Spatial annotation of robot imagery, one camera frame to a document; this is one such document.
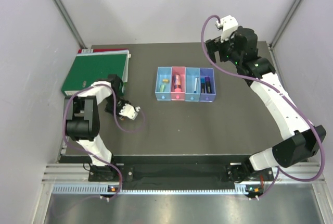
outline pink bottle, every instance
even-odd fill
[[[179,74],[175,74],[173,76],[173,89],[174,92],[182,92],[182,83],[181,83],[181,76]]]

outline black marker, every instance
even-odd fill
[[[204,80],[206,82],[206,91],[207,91],[207,94],[211,94],[212,93],[212,87],[210,85],[210,79],[209,79],[209,77],[205,77]]]
[[[200,81],[201,81],[201,93],[204,94],[204,78],[201,78]]]

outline pink bin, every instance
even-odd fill
[[[178,82],[178,78],[176,75],[180,76],[180,87],[176,86],[175,91],[175,79]],[[186,92],[186,67],[172,67],[171,68],[171,100],[172,101],[184,101],[185,100],[185,92]]]

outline gray floor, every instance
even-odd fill
[[[110,203],[98,198],[81,202],[85,197],[53,195],[54,209],[45,223],[324,223],[310,184],[276,185],[260,201],[242,195],[121,195]]]
[[[113,117],[99,107],[100,136],[117,155],[142,154],[252,154],[281,141],[278,127],[268,110],[242,79],[215,70],[216,100],[213,103],[160,102],[155,97],[158,66],[211,67],[199,43],[130,44],[129,82],[125,98],[140,106],[147,122],[140,133],[124,133]],[[266,42],[259,54],[271,60]],[[230,63],[219,63],[236,72]],[[142,118],[121,126],[134,130]],[[79,154],[67,150],[67,154]]]

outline light blue bin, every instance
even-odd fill
[[[163,79],[168,79],[169,83],[163,83]],[[164,85],[164,91],[160,92],[161,85]],[[171,100],[171,67],[158,67],[155,95],[158,101]]]
[[[186,94],[185,101],[198,102],[200,99],[200,68],[186,68]]]

